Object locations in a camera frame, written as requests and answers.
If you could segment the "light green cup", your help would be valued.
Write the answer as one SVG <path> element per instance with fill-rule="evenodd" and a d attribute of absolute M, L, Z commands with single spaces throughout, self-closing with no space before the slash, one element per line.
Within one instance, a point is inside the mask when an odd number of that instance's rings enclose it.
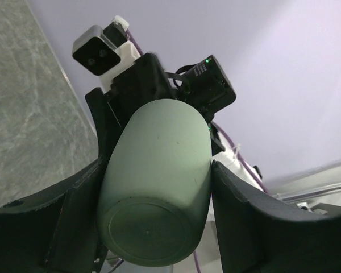
<path fill-rule="evenodd" d="M 198 246 L 211 196 L 211 140 L 195 108 L 149 102 L 124 128 L 97 207 L 103 244 L 127 262 L 163 267 Z"/>

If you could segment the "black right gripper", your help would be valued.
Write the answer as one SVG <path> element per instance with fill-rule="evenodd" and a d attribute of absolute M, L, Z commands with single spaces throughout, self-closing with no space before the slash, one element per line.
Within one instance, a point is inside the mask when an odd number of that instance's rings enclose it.
<path fill-rule="evenodd" d="M 163 98 L 185 102 L 202 114 L 214 114 L 232 104 L 236 94 L 214 55 L 170 73 L 155 54 L 146 53 L 112 80 L 105 95 L 101 88 L 85 95 L 95 125 L 99 157 L 109 161 L 122 133 L 108 101 L 123 111 L 134 111 Z"/>

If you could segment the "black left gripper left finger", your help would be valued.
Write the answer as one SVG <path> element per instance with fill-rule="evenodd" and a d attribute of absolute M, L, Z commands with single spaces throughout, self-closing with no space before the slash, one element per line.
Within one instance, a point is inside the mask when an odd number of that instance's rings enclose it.
<path fill-rule="evenodd" d="M 0 208 L 0 272 L 100 272 L 95 214 L 105 162 Z"/>

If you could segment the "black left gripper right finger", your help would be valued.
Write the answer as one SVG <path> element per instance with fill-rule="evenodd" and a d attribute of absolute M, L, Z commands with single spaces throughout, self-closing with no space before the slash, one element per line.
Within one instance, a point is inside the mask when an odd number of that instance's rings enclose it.
<path fill-rule="evenodd" d="M 317 214 L 212 163 L 212 199 L 224 272 L 341 272 L 341 207 Z"/>

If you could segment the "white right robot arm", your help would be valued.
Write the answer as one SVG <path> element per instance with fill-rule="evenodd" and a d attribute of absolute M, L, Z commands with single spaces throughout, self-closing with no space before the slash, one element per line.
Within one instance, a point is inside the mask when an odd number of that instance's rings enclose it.
<path fill-rule="evenodd" d="M 225 154 L 225 165 L 233 173 L 257 189 L 264 190 L 259 169 L 245 162 L 239 146 L 213 122 L 217 112 L 236 100 L 230 81 L 213 55 L 169 73 L 155 54 L 146 53 L 110 81 L 108 92 L 94 88 L 85 96 L 96 130 L 115 132 L 114 142 L 141 106 L 166 98 L 194 107 L 209 126 L 212 154 Z"/>

